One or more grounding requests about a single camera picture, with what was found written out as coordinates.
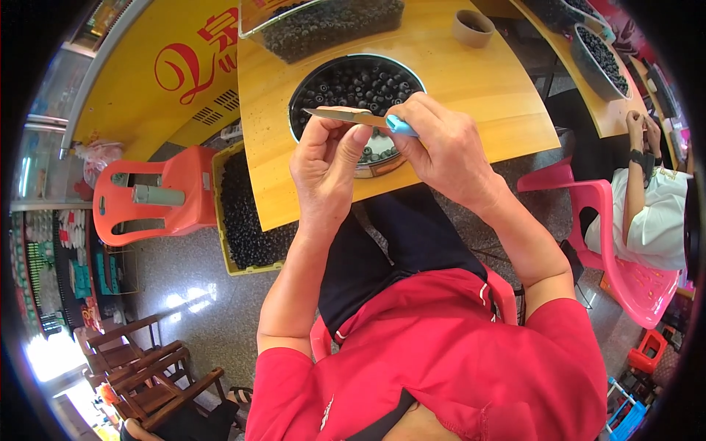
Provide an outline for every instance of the hand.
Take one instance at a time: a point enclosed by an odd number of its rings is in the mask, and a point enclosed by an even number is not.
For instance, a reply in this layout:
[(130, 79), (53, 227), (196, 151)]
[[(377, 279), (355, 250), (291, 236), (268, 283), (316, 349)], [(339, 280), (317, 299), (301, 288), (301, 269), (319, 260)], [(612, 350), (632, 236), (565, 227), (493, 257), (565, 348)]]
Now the hand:
[[(347, 107), (319, 107), (362, 111)], [(312, 116), (289, 161), (299, 196), (299, 228), (333, 240), (353, 201), (353, 173), (372, 127)]]
[(490, 166), (470, 116), (446, 109), (423, 92), (391, 107), (390, 114), (419, 134), (419, 139), (390, 135), (422, 181), (478, 215), (496, 204), (505, 181)]
[(659, 149), (659, 139), (662, 136), (662, 131), (659, 129), (659, 125), (649, 116), (645, 117), (645, 125), (647, 126), (647, 142), (650, 144), (652, 154), (656, 158), (662, 157), (662, 152)]
[(642, 130), (645, 128), (645, 116), (636, 110), (630, 110), (625, 123), (628, 124), (630, 148), (642, 152)]

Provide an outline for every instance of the knife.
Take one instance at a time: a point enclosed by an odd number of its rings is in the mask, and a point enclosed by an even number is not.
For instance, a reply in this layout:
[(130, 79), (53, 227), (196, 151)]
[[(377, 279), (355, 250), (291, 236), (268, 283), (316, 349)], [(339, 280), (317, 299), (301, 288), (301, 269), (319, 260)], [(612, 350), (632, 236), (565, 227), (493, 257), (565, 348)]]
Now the knife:
[(400, 135), (419, 137), (419, 134), (403, 120), (395, 115), (389, 115), (387, 118), (382, 116), (374, 116), (368, 112), (356, 113), (354, 111), (343, 110), (327, 110), (327, 109), (304, 109), (307, 113), (322, 118), (337, 119), (339, 121), (347, 121), (355, 124), (364, 124), (365, 126), (375, 126), (389, 128), (392, 133)]

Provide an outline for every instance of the white shirt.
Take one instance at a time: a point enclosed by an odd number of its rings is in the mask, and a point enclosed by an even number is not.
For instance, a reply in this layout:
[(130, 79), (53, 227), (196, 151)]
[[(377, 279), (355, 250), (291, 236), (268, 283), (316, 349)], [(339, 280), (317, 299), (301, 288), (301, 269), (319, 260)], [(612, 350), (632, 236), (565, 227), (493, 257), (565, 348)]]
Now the white shirt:
[[(618, 258), (657, 270), (683, 270), (684, 206), (686, 180), (691, 175), (655, 167), (645, 189), (645, 206), (630, 224), (628, 245), (623, 243), (623, 210), (628, 186), (628, 169), (613, 175), (613, 247)], [(600, 215), (586, 232), (586, 246), (601, 253)]]

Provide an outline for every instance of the red logo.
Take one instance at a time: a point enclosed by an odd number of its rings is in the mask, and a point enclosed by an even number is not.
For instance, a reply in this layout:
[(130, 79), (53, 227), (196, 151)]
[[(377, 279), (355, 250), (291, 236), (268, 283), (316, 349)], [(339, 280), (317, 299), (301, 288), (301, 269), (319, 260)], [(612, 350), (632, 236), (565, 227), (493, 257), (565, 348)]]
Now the red logo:
[[(214, 52), (211, 56), (211, 67), (208, 79), (205, 79), (205, 75), (202, 79), (198, 56), (196, 55), (196, 52), (187, 44), (168, 44), (162, 48), (155, 59), (155, 79), (157, 80), (157, 84), (164, 90), (168, 90), (170, 92), (180, 90), (182, 86), (187, 83), (188, 74), (189, 89), (179, 98), (179, 102), (185, 105), (191, 104), (197, 93), (208, 89), (211, 84), (213, 84), (216, 55), (219, 56), (218, 67), (225, 73), (230, 73), (238, 67), (238, 8), (227, 9), (218, 17), (209, 17), (209, 19), (206, 20), (205, 26), (196, 31), (196, 34), (208, 42), (209, 46), (217, 47), (218, 49), (218, 52)], [(235, 49), (232, 52), (232, 56), (228, 53), (224, 54), (224, 52), (227, 52), (230, 47), (234, 47), (233, 49)], [(166, 58), (168, 54), (176, 54), (177, 57), (183, 61), (183, 65), (186, 66), (187, 72), (184, 73), (184, 69), (182, 69), (178, 63), (167, 60)], [(160, 65), (160, 60), (162, 63), (167, 64), (170, 68), (172, 68), (174, 74), (176, 75), (176, 85), (170, 87), (165, 85), (163, 79), (160, 79), (160, 74), (157, 69)]]

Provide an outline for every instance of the tiled floor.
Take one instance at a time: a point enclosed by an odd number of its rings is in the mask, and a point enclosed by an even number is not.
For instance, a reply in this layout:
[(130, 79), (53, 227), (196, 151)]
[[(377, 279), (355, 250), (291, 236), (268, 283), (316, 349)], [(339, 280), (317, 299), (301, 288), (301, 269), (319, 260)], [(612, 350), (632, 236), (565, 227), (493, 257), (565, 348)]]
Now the tiled floor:
[[(526, 68), (551, 62), (551, 51), (543, 41), (523, 44), (508, 37)], [(538, 80), (540, 88), (543, 80)], [(570, 78), (555, 79), (551, 94), (572, 88)], [(152, 160), (164, 160), (179, 151), (175, 145), (163, 146)], [(517, 180), (529, 171), (553, 164), (565, 155), (563, 149), (550, 150), (494, 164), (515, 190)], [(441, 207), (465, 243), (488, 266), (515, 288), (518, 282), (512, 266), (498, 245), (494, 232), (462, 207), (437, 195)], [(541, 191), (518, 195), (530, 212), (560, 241), (571, 228), (570, 201), (566, 191)], [(221, 366), (227, 386), (251, 386), (257, 356), (255, 333), (260, 305), (277, 273), (230, 277), (215, 229), (202, 229), (185, 237), (154, 238), (136, 244), (139, 253), (139, 278), (142, 293), (131, 295), (128, 304), (137, 317), (159, 314), (163, 342), (182, 340), (191, 352), (197, 375)], [(623, 368), (628, 350), (636, 345), (641, 328), (632, 322), (602, 289), (602, 274), (586, 270), (577, 297), (589, 310), (595, 334), (609, 375)]]

